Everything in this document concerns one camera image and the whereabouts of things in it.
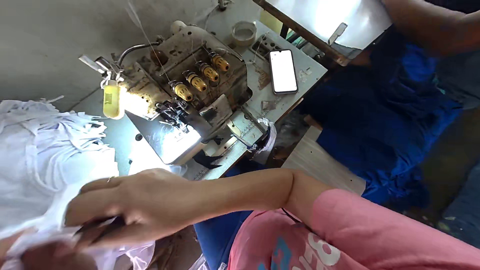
pink sleeve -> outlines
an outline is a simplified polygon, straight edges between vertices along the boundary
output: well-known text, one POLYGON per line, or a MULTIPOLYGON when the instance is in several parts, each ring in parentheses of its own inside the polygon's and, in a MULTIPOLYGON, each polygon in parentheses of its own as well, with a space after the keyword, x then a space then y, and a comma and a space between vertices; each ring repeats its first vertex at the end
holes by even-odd
POLYGON ((312 229, 371 270, 480 269, 480 250, 340 189, 315 200, 312 229))

yellow thread tension knob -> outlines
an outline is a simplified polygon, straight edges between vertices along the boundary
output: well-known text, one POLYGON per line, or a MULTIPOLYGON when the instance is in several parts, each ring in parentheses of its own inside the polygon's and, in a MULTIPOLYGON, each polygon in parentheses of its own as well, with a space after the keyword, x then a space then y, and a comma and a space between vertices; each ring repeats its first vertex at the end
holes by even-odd
POLYGON ((122 88, 114 80, 109 80, 103 87, 103 114, 108 118, 120 119, 125 114, 125 109, 120 102, 122 88))
POLYGON ((193 85, 193 87, 197 88, 198 91, 203 92, 207 90, 207 84, 198 76, 195 74, 195 72, 187 70, 183 72, 183 76, 185 76, 185 79, 193 85))
POLYGON ((210 81, 216 82, 220 77, 218 73, 210 65, 203 63, 200 67, 200 71, 207 77, 210 81))
POLYGON ((221 71, 228 71, 230 68, 230 64, 219 54, 217 53, 211 53, 210 55, 212 57, 212 63, 219 68, 221 71))
POLYGON ((175 94, 177 94, 177 96, 182 98, 184 101, 191 101, 193 99, 192 93, 184 83, 172 81, 170 82, 170 85, 172 86, 173 92, 175 92, 175 94))

wooden board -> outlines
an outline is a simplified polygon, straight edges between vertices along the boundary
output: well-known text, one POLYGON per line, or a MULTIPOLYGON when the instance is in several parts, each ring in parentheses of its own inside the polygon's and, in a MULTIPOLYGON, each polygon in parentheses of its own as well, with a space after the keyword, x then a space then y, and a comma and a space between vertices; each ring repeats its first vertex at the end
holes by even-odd
POLYGON ((317 128, 310 127, 282 168, 302 170, 325 184, 361 195, 365 190, 365 180, 332 158, 316 142, 320 133, 317 128))

hand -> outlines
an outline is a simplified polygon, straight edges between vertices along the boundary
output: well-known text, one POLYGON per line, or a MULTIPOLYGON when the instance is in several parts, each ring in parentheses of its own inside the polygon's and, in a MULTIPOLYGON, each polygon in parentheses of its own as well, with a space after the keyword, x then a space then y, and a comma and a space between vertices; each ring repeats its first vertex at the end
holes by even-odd
MULTIPOLYGON (((123 216, 127 226, 107 234, 95 246, 154 241, 194 223, 199 215, 196 183, 163 169, 93 181, 70 202, 65 225, 78 226, 102 217, 123 216)), ((103 229, 84 232, 78 247, 90 246, 103 229)))
POLYGON ((50 242, 26 250, 20 260, 24 270, 97 270, 95 260, 64 242, 50 242))

blue pants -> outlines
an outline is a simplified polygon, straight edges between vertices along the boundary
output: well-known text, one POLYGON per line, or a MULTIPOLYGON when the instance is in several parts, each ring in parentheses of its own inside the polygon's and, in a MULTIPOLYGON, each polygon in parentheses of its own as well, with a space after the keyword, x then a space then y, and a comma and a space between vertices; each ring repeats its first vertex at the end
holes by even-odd
MULTIPOLYGON (((225 176, 230 177, 262 169, 265 169, 262 164, 242 159, 225 176)), ((217 270, 222 262, 228 263, 233 240, 235 240, 237 232, 251 212, 233 212, 193 225, 210 270, 217 270)))

